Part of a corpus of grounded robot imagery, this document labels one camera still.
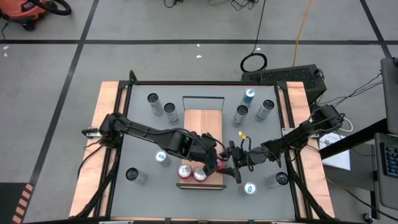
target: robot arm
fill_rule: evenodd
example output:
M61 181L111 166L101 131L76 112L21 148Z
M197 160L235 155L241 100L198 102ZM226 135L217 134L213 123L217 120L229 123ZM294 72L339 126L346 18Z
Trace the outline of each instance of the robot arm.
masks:
M130 121L119 113L106 115L99 132L102 146L119 147L123 134L128 134L157 144L172 156L204 163L206 175L211 175L217 169L216 141L209 133L199 136L183 128L158 130Z

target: soda can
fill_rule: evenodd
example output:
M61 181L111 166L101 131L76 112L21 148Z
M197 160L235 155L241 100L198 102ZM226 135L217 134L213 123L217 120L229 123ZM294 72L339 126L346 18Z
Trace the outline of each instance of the soda can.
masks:
M253 89L247 89L244 92L241 105L244 105L248 108L253 101L254 95L256 95L256 92Z
M241 184L239 186L239 193L242 196L254 195L256 193L257 187L252 182L246 182L245 184Z
M148 179L147 174L134 167L127 170L126 178L127 180L133 181L137 184L144 184Z
M169 155L163 150L159 150L155 154L155 160L162 166L168 167L171 163Z
M207 175L205 174L205 171L203 171L203 167L197 167L193 171L193 178L195 178L197 182L203 182L207 179Z
M264 100L264 102L262 102L262 105L260 106L259 111L256 114L256 120L265 120L269 113L271 113L272 109L274 109L274 106L275 104L271 100Z
M217 170L220 171L226 167L227 163L225 161L222 161L220 159L217 159Z
M232 119L232 125L237 127L239 126L243 119L246 117L248 114L249 110L246 106L240 105L238 108L236 108L234 118Z
M287 183L289 183L289 178L284 172L279 172L276 175L274 174L266 178L266 185L270 189L287 185Z
M177 169L178 176L185 180L192 176L192 168L188 164L181 164Z
M159 97L156 93L151 93L148 95L148 102L150 108L152 109L152 112L154 112L156 116L160 116L163 114L162 103L160 102Z
M173 103L167 103L164 105L164 111L166 112L167 118L171 124L178 123L177 111L175 110L175 106Z

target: wooden board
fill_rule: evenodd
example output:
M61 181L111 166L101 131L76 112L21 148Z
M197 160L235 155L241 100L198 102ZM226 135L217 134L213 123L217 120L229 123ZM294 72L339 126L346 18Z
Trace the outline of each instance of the wooden board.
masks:
M310 116L304 85L302 82L288 82L287 91L292 107L294 125L298 127L301 122ZM317 140L315 139L310 138L308 145L318 149ZM334 217L335 213L319 153L307 146L301 151L301 158L308 190L324 211Z
M222 119L221 110L185 110L184 128L189 131L194 131L198 134L211 133L215 139L222 139ZM217 153L223 152L223 148L217 144ZM189 164L193 170L197 167L202 167L203 163L188 161L183 159L182 164ZM184 186L184 184L195 184L195 185L223 185L223 175L219 173L211 174L203 182L197 182L194 178L187 180L180 180L181 189L212 189L220 190L220 187L216 186Z
M99 91L98 100L94 112L91 127L99 127L108 113L113 112L116 93L118 92L119 82L103 82ZM124 102L126 93L122 95L121 101ZM87 145L98 141L99 138L87 140ZM90 155L95 149L99 147L98 144L90 146L85 150L83 159ZM96 154L92 155L81 168L80 176L76 185L75 196L73 198L72 207L70 209L70 216L77 215L84 206L90 201L94 193L97 191L101 178L101 171L105 157L105 147L99 150ZM110 163L108 167L112 166L114 152L111 153ZM103 194L101 202L100 215L105 215L106 204L108 202L109 187Z

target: shop vacuum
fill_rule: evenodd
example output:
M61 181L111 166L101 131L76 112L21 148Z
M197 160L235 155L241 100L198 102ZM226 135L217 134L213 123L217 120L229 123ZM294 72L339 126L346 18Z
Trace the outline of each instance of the shop vacuum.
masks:
M35 29L35 23L44 18L46 12L51 12L60 16L69 15L72 10L64 0L54 0L63 6L64 10L59 10L53 1L45 0L0 0L0 17L9 21L16 22L23 26L25 30Z

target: gray tabletop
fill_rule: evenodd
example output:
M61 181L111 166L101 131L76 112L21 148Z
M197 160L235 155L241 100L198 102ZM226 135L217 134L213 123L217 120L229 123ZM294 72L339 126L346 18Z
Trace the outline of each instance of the gray tabletop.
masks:
M127 117L133 121L157 129L183 127L184 108L222 109L223 142L235 141L240 145L238 131L252 138L252 147L270 139L280 138L278 105L273 86L254 86L256 96L249 107L243 124L235 128L232 124L234 111L244 91L253 86L148 86L134 85ZM174 103L179 123L171 125L166 115L155 116L150 110L147 96L157 93L163 105ZM204 99L188 101L186 96L200 96ZM263 122L254 119L264 100L272 100L275 108ZM284 157L282 168L276 162L265 162L254 166L254 172L247 167L241 169L243 182L254 182L257 192L253 196L238 194L238 184L230 176L224 176L224 190L179 189L177 167L181 160L171 157L169 167L161 168L154 159L159 147L150 142L125 136L118 178L114 191L112 217L171 217L171 218L222 218L222 219L294 219L294 206L289 185L268 189L264 179L278 172L287 172ZM128 168L136 167L148 175L145 185L138 185L126 179Z

